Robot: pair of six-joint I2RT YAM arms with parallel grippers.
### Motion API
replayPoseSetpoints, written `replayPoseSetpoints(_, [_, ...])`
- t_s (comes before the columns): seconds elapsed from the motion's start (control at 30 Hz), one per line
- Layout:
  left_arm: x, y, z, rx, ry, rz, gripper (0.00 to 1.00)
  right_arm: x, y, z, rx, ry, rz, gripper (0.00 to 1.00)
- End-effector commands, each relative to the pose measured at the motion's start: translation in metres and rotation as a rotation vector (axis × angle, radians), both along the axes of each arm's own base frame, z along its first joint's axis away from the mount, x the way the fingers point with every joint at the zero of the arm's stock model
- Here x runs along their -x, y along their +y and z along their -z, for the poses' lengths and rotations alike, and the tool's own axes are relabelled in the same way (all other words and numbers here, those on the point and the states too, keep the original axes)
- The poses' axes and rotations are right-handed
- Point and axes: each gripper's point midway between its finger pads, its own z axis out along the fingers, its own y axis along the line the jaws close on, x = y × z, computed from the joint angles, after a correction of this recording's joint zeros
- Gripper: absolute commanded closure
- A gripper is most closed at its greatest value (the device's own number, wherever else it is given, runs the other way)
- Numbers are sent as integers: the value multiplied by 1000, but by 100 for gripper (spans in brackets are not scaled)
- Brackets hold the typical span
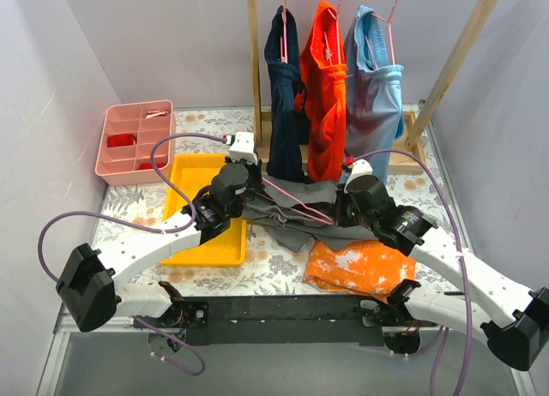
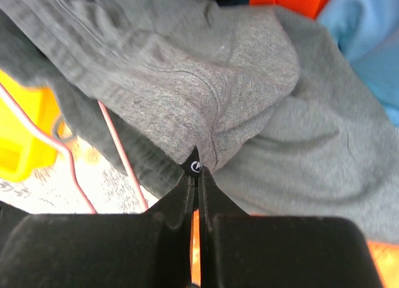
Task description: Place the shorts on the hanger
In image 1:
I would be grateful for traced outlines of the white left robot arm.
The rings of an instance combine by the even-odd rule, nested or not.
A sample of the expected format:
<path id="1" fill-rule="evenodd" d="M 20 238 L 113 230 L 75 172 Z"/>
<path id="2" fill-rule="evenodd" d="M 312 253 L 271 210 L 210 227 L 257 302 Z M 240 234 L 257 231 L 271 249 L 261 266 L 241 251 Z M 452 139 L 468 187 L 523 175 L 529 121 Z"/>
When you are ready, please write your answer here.
<path id="1" fill-rule="evenodd" d="M 211 184 L 159 229 L 103 249 L 75 248 L 56 285 L 79 330 L 87 333 L 119 316 L 145 316 L 163 327 L 184 318 L 183 297 L 167 282 L 134 285 L 138 273 L 218 237 L 262 188 L 259 164 L 228 162 Z"/>

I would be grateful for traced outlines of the grey shorts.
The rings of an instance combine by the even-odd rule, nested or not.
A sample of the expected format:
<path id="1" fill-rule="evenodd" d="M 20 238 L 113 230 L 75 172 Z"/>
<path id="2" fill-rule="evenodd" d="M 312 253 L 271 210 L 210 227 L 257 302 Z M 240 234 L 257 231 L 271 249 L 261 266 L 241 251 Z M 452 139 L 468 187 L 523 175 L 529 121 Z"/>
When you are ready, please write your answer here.
<path id="1" fill-rule="evenodd" d="M 351 243 L 377 239 L 362 226 L 342 228 L 328 223 L 334 212 L 336 183 L 293 183 L 270 176 L 264 180 L 264 191 L 246 203 L 242 217 L 263 225 L 280 245 L 297 252 L 315 238 L 340 251 Z"/>

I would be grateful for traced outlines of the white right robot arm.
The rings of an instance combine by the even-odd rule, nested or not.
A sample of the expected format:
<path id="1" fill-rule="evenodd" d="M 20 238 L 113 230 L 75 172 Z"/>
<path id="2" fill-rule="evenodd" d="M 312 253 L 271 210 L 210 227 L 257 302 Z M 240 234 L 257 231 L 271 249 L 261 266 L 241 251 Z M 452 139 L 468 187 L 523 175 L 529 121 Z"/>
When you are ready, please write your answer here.
<path id="1" fill-rule="evenodd" d="M 350 177 L 336 191 L 336 222 L 361 225 L 384 246 L 424 264 L 457 287 L 460 297 L 404 279 L 388 296 L 398 325 L 430 321 L 471 336 L 512 369 L 527 371 L 548 343 L 548 290 L 503 276 L 457 246 L 417 207 L 397 205 L 371 175 Z"/>

